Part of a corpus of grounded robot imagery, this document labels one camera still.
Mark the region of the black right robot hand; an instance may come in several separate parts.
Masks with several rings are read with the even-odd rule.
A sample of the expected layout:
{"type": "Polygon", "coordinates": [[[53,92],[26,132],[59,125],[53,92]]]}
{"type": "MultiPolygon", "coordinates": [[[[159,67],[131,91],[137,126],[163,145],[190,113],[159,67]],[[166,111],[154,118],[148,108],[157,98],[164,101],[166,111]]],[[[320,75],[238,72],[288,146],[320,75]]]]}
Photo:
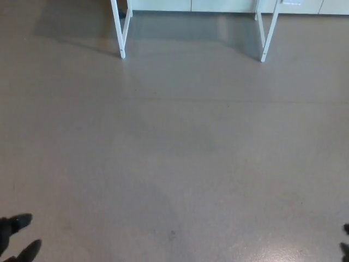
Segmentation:
{"type": "MultiPolygon", "coordinates": [[[[349,224],[346,223],[343,225],[343,231],[346,233],[346,235],[349,235],[349,224]]],[[[348,243],[341,242],[340,243],[340,249],[344,254],[344,258],[348,259],[348,243]]]]}

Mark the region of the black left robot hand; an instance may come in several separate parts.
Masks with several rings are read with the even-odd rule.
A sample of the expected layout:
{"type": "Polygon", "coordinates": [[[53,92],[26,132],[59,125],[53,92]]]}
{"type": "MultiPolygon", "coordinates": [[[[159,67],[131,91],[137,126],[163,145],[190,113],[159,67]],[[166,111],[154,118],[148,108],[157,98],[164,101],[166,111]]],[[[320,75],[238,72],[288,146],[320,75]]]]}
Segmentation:
{"type": "MultiPolygon", "coordinates": [[[[33,215],[31,213],[21,213],[12,217],[1,217],[1,256],[9,247],[10,238],[29,226],[32,219],[33,215]]],[[[4,261],[33,262],[41,249],[41,245],[41,239],[34,240],[17,256],[9,257],[4,261]]]]}

